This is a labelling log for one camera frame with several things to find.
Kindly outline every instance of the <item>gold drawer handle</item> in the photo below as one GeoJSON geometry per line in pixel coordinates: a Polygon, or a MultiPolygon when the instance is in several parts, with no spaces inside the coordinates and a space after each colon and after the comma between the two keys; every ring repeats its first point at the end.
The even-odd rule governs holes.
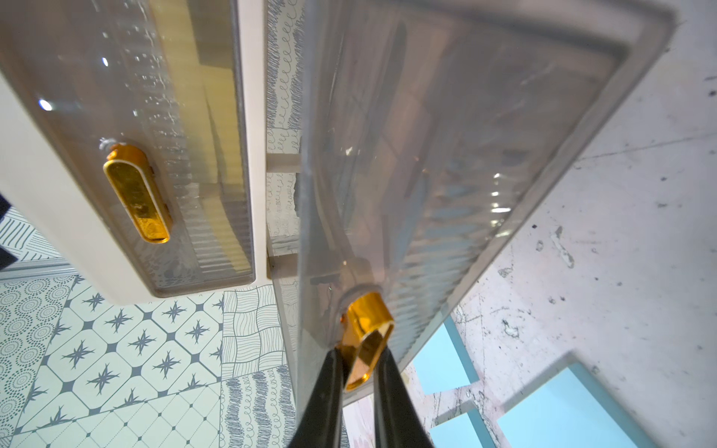
{"type": "Polygon", "coordinates": [[[381,294],[370,292],[349,305],[341,323],[343,339],[338,349],[348,371],[346,390],[353,391],[371,378],[394,329],[394,318],[381,294]]]}
{"type": "Polygon", "coordinates": [[[172,218],[159,195],[152,168],[141,149],[117,143],[107,156],[105,175],[142,238],[150,243],[169,241],[172,218]]]}

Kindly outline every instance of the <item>transparent drawer front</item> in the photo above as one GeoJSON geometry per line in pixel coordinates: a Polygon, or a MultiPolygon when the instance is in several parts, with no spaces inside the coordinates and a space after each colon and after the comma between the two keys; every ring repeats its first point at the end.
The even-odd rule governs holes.
{"type": "Polygon", "coordinates": [[[485,3],[307,5],[300,409],[361,288],[380,288],[411,360],[670,33],[610,2],[485,3]],[[598,26],[573,20],[585,7],[598,26]]]}
{"type": "Polygon", "coordinates": [[[3,73],[149,289],[170,296],[253,281],[235,5],[29,0],[1,9],[3,73]],[[156,184],[156,209],[168,214],[160,244],[130,217],[144,206],[123,204],[103,172],[122,146],[146,155],[146,172],[123,185],[156,184]]]}

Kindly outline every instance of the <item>light blue paper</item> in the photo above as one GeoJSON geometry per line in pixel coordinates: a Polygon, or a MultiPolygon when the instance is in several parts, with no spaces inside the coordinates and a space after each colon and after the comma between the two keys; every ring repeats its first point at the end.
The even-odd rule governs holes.
{"type": "Polygon", "coordinates": [[[478,381],[473,362],[451,318],[441,325],[413,360],[426,395],[449,391],[478,381]]]}
{"type": "Polygon", "coordinates": [[[495,448],[477,409],[471,409],[430,430],[436,448],[495,448]]]}
{"type": "Polygon", "coordinates": [[[498,425],[513,448],[657,448],[579,363],[522,400],[498,425]]]}

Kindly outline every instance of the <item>ribbed plastic panel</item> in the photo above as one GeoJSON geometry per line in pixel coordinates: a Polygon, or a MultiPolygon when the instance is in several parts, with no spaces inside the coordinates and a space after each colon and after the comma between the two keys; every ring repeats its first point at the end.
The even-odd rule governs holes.
{"type": "Polygon", "coordinates": [[[600,0],[314,0],[306,15],[300,409],[356,291],[383,292],[389,347],[410,362],[671,20],[600,0]]]}

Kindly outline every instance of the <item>patterned tile floor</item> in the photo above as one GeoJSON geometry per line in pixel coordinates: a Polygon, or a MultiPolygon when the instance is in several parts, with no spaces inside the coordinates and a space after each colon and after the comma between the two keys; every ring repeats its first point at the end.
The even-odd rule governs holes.
{"type": "Polygon", "coordinates": [[[0,448],[283,446],[280,325],[271,286],[121,307],[79,276],[0,284],[0,448]]]}

